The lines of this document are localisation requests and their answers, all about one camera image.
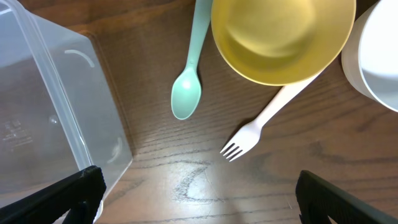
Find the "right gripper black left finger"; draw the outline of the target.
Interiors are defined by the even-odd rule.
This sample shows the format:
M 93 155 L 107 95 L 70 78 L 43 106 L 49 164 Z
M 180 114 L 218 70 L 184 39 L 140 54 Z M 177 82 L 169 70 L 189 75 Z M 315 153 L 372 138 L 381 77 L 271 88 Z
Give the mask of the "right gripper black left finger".
M 106 191 L 101 168 L 89 166 L 1 208 L 1 223 L 93 223 Z

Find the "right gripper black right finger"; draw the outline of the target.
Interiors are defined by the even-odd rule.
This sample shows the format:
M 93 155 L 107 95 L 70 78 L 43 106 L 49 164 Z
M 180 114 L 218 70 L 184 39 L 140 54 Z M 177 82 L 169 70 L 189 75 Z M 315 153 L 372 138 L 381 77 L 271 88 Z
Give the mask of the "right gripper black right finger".
M 300 172 L 295 195 L 302 224 L 397 224 L 397 219 L 364 203 L 308 170 Z

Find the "grey plastic bowl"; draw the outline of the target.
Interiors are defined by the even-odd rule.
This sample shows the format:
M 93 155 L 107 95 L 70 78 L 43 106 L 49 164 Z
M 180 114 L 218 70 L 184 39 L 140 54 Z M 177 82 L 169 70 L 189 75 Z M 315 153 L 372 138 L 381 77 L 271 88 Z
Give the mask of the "grey plastic bowl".
M 341 63 L 351 86 L 397 111 L 397 0 L 380 0 L 358 17 Z

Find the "yellow plastic bowl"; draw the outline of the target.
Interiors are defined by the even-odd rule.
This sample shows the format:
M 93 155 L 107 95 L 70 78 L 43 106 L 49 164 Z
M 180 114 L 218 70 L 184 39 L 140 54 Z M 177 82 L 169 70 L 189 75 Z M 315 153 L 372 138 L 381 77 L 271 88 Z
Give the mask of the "yellow plastic bowl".
M 284 86 L 334 61 L 355 14 L 355 0 L 215 0 L 211 28 L 235 72 L 262 85 Z

